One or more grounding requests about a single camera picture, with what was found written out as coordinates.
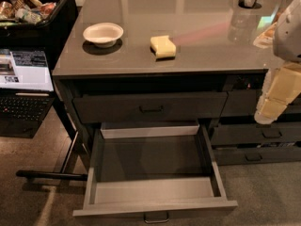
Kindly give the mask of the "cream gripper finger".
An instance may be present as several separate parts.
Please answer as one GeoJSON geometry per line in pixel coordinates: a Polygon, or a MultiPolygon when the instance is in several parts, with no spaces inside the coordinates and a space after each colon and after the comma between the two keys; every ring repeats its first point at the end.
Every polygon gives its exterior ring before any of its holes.
{"type": "Polygon", "coordinates": [[[256,107],[254,119],[259,124],[271,124],[286,108],[287,106],[284,104],[261,97],[256,107]]]}

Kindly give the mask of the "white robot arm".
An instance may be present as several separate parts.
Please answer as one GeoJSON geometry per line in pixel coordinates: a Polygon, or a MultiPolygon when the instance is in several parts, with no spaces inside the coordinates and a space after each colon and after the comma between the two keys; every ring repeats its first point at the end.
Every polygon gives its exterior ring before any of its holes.
{"type": "Polygon", "coordinates": [[[273,52],[284,63],[264,78],[254,119],[271,124],[301,94],[301,0],[293,0],[274,25],[273,52]]]}

